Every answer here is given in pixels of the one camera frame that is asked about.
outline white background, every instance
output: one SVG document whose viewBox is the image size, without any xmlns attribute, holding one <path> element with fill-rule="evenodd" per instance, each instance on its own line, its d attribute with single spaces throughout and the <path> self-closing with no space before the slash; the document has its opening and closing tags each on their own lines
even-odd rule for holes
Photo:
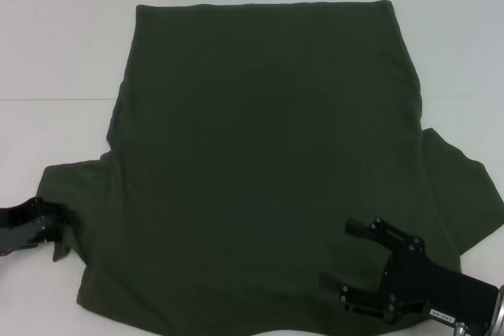
<svg viewBox="0 0 504 336">
<path fill-rule="evenodd" d="M 47 165 L 108 150 L 136 5 L 319 1 L 374 0 L 0 0 L 0 206 L 33 196 Z M 392 2 L 421 79 L 424 127 L 483 162 L 504 194 L 504 0 Z M 503 250 L 501 229 L 462 257 L 464 272 L 504 284 Z M 83 263 L 73 253 L 53 264 L 51 254 L 0 258 L 0 334 L 148 334 L 78 306 Z M 451 330 L 425 323 L 401 334 Z"/>
</svg>

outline label sticker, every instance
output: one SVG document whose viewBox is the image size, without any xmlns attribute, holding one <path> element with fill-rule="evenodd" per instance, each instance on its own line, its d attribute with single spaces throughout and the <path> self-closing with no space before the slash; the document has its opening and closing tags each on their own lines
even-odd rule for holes
<svg viewBox="0 0 504 336">
<path fill-rule="evenodd" d="M 445 322 L 448 322 L 451 324 L 455 323 L 455 318 L 452 318 L 451 316 L 448 316 L 447 314 L 443 314 L 442 312 L 436 311 L 433 308 L 431 309 L 429 314 L 431 314 L 432 316 L 435 316 L 436 318 L 444 320 Z"/>
</svg>

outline t-shirt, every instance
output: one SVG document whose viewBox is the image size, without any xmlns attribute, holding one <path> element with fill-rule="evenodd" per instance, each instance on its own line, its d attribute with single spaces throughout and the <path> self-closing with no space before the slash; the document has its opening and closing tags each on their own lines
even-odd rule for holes
<svg viewBox="0 0 504 336">
<path fill-rule="evenodd" d="M 339 309 L 324 271 L 377 290 L 388 252 L 344 233 L 380 216 L 459 256 L 502 225 L 483 166 L 421 130 L 420 84 L 392 5 L 139 6 L 98 161 L 49 167 L 67 204 L 56 258 L 77 301 L 166 336 L 398 326 Z"/>
</svg>

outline folded fabric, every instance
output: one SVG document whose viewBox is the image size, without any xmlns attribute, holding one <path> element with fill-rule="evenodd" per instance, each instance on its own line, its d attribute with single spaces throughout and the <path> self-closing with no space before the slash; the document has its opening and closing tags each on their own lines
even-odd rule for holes
<svg viewBox="0 0 504 336">
<path fill-rule="evenodd" d="M 484 168 L 420 118 L 390 2 L 139 6 L 110 152 L 47 168 L 38 195 L 80 214 L 57 258 L 85 261 L 93 312 L 168 336 L 382 334 L 419 318 L 341 312 L 318 286 L 377 289 L 387 251 L 348 217 L 452 269 L 504 222 Z"/>
</svg>

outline white table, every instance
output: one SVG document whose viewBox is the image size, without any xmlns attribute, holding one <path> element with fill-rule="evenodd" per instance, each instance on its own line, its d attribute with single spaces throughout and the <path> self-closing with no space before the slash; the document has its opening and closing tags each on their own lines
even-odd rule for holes
<svg viewBox="0 0 504 336">
<path fill-rule="evenodd" d="M 0 0 L 0 206 L 31 197 L 47 165 L 108 150 L 137 4 L 318 1 L 372 0 Z M 483 162 L 504 194 L 504 0 L 392 1 L 421 78 L 424 127 Z M 500 286 L 503 249 L 501 229 L 462 257 L 464 272 Z M 78 306 L 83 263 L 73 253 L 53 264 L 51 253 L 0 259 L 0 334 L 148 334 Z M 425 323 L 401 334 L 450 329 Z"/>
</svg>

